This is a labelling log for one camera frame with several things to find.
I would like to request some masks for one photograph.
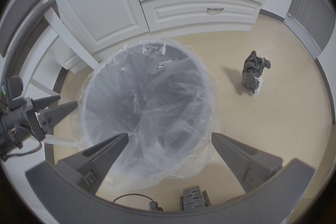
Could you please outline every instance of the trash bag liner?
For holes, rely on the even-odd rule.
[[[112,192],[188,178],[211,159],[213,83],[199,58],[174,40],[126,45],[88,76],[77,100],[72,126],[80,150],[129,135],[104,182]]]

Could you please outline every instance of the transparent plastic liner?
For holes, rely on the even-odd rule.
[[[105,178],[112,193],[195,176],[212,158],[217,85],[195,53],[174,40],[126,45],[83,84],[73,137],[83,150],[128,133]]]

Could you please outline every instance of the cable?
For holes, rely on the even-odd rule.
[[[33,137],[35,137],[35,135],[28,128],[25,128],[25,127],[22,127],[22,126],[18,125],[14,129],[15,129],[15,133],[16,133],[16,129],[22,129],[22,130],[25,130],[27,133],[30,133]],[[21,156],[25,156],[25,155],[35,153],[35,152],[39,151],[41,148],[42,148],[42,143],[39,141],[39,145],[35,149],[32,149],[32,150],[24,152],[24,153],[12,153],[12,154],[9,154],[9,155],[4,155],[4,157],[6,159],[13,158],[13,157],[21,157]]]
[[[138,193],[130,193],[130,194],[124,194],[124,195],[121,195],[121,196],[115,198],[115,199],[113,200],[112,203],[115,203],[116,200],[119,200],[119,199],[122,198],[122,197],[133,196],[133,195],[134,195],[134,196],[142,196],[142,197],[145,197],[145,198],[147,198],[147,199],[149,199],[149,200],[151,200],[151,201],[154,202],[154,200],[153,200],[152,198],[150,198],[150,197],[148,197],[148,196],[146,196],[146,195],[138,194]]]

